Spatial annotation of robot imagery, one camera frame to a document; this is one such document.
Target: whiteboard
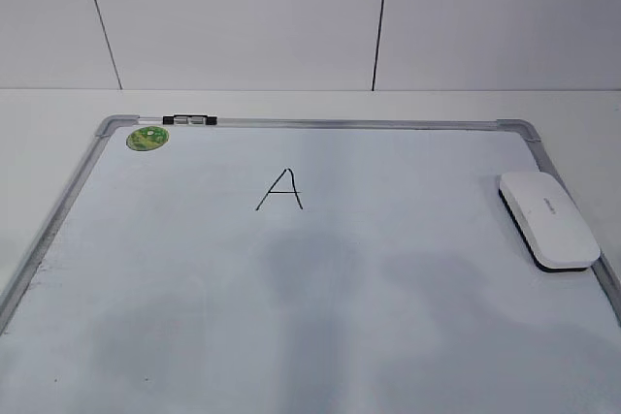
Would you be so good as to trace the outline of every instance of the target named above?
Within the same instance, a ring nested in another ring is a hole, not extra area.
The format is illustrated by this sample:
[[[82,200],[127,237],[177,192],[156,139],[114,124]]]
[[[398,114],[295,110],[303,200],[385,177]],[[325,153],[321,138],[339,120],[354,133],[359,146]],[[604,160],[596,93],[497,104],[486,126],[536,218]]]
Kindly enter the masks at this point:
[[[0,412],[618,412],[596,276],[537,269],[498,196],[520,135],[135,129],[0,336]]]

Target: letter a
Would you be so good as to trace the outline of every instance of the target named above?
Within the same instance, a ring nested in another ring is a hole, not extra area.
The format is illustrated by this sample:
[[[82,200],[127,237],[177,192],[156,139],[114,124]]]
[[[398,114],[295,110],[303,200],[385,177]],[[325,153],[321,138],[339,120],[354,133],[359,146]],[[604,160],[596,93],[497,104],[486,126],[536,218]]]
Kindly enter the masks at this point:
[[[289,172],[289,176],[291,178],[291,189],[293,189],[293,191],[274,191],[274,187],[278,184],[280,179],[287,172]],[[255,210],[258,210],[259,208],[261,208],[261,206],[263,206],[263,203],[265,202],[265,200],[268,199],[268,196],[271,195],[271,194],[294,194],[295,195],[295,199],[298,202],[298,206],[300,206],[300,208],[303,208],[302,207],[302,202],[300,201],[300,196],[298,196],[298,194],[299,194],[298,190],[295,189],[295,177],[293,176],[293,171],[291,169],[284,169],[282,171],[282,173],[278,176],[278,178],[276,178],[276,181],[272,184],[272,186],[270,186],[270,189],[268,189],[268,192],[265,193],[265,196],[263,196],[263,199],[261,200],[261,202],[259,203],[259,205],[256,207]]]

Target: white table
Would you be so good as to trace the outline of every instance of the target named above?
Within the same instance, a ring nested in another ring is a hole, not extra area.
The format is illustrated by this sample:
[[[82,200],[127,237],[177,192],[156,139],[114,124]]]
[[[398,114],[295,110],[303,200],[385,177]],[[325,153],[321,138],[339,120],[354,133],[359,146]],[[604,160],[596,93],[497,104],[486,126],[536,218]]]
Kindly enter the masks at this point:
[[[621,92],[216,92],[0,90],[0,290],[103,118],[161,116],[523,118],[621,276]]]

